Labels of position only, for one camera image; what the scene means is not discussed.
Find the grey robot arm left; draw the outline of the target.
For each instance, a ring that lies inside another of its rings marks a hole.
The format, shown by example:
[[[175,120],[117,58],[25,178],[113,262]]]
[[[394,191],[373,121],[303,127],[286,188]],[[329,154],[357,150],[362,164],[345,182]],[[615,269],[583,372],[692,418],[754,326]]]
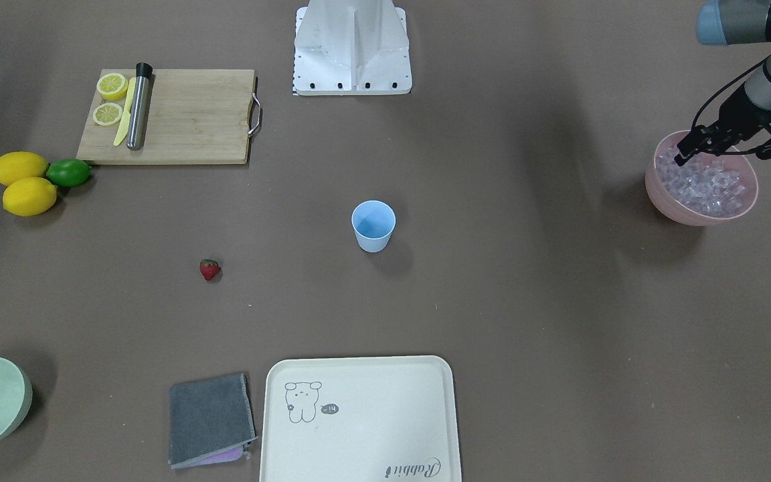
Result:
[[[730,46],[771,43],[771,1],[707,1],[697,16],[701,45]],[[699,153],[722,156],[758,133],[769,137],[750,149],[771,159],[771,54],[730,82],[734,92],[720,105],[710,125],[692,123],[677,143],[674,161],[682,167]]]

